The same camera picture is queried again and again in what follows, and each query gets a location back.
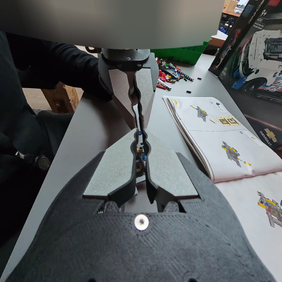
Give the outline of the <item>open lego instruction booklet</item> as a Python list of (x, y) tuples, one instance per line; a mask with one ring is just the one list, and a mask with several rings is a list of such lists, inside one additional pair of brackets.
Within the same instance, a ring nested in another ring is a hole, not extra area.
[(252, 247), (281, 281), (280, 157), (214, 97), (163, 100), (186, 143), (234, 209)]

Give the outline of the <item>pile of loose lego pieces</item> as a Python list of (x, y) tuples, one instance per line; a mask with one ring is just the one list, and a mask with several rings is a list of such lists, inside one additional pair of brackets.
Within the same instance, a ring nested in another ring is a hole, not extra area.
[(194, 78), (182, 72), (180, 68), (172, 63), (167, 63), (165, 60), (155, 57), (159, 68), (159, 75), (157, 80), (157, 88), (171, 91), (171, 85), (180, 81), (193, 82)]

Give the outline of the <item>lego set cardboard box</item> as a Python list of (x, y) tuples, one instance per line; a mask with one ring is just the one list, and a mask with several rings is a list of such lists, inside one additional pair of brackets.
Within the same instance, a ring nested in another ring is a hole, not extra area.
[(209, 71), (261, 141), (282, 152), (282, 1), (248, 1)]

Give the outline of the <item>brown cardboard box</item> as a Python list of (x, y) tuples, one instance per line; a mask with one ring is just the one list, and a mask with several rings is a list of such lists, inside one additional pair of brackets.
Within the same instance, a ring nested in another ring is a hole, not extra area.
[(235, 1), (235, 0), (225, 0), (222, 13), (227, 14), (227, 15), (231, 15), (231, 16), (235, 16), (235, 17), (240, 17), (240, 15), (241, 15), (240, 13), (234, 12), (238, 3), (239, 3), (239, 1)]

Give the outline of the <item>grey lego chassis assembly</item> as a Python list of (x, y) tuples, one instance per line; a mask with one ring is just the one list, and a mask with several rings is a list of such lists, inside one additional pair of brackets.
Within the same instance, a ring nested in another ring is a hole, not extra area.
[(146, 160), (142, 160), (144, 153), (143, 143), (137, 145), (136, 151), (136, 188), (134, 197), (138, 195), (137, 187), (146, 182)]

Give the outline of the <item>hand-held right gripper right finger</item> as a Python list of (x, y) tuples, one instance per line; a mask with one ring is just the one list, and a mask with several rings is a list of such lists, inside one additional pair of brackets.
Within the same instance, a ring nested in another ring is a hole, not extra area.
[(177, 153), (152, 133), (143, 131), (143, 148), (146, 155), (146, 189), (150, 203), (156, 202), (158, 212), (163, 212), (169, 202), (179, 210), (180, 200), (199, 199)]

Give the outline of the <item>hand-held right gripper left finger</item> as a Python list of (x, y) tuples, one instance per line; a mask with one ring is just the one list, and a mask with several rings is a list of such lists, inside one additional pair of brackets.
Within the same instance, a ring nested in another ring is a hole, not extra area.
[(83, 197), (112, 201), (118, 207), (133, 197), (138, 136), (135, 128), (105, 150)]

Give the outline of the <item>person's dark clothing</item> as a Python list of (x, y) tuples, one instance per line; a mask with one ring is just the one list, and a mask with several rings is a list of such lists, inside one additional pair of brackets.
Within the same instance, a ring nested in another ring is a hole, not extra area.
[(0, 82), (0, 246), (1, 272), (15, 246), (48, 169), (28, 163), (16, 153), (53, 161), (73, 114), (35, 114), (23, 93), (9, 43), (1, 31)]

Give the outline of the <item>wooden table leg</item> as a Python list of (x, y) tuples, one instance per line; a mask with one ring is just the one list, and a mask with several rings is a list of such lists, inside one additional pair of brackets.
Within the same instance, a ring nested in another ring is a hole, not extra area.
[(74, 113), (79, 104), (75, 87), (58, 82), (54, 89), (41, 89), (51, 110), (57, 114)]

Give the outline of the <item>person's left forearm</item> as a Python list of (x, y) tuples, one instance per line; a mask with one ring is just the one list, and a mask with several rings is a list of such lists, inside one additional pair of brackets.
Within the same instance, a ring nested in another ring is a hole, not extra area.
[(111, 94), (101, 85), (98, 58), (75, 45), (6, 32), (15, 67), (55, 86), (58, 82), (81, 88), (103, 101)]

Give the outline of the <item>black round knob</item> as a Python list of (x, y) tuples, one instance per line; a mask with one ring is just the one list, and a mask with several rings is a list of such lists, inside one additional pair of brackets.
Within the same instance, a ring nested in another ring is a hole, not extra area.
[(44, 155), (23, 154), (17, 151), (15, 156), (42, 171), (47, 171), (51, 166), (50, 160)]

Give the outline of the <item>green plastic bin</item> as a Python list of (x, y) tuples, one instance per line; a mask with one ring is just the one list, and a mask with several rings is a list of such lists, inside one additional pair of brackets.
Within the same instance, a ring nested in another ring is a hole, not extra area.
[(188, 63), (195, 65), (200, 56), (206, 49), (210, 40), (204, 41), (202, 45), (181, 47), (181, 48), (163, 48), (150, 49), (159, 59), (168, 59), (174, 62)]

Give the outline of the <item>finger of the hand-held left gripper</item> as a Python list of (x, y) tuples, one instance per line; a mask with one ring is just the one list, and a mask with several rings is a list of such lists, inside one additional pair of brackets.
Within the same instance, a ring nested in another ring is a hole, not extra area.
[(154, 91), (151, 69), (142, 68), (135, 73), (135, 85), (138, 97), (138, 111), (140, 128), (147, 128), (153, 106)]
[(136, 114), (133, 111), (132, 100), (130, 98), (128, 76), (119, 69), (111, 69), (108, 72), (113, 89), (113, 101), (128, 127), (130, 129), (136, 129)]

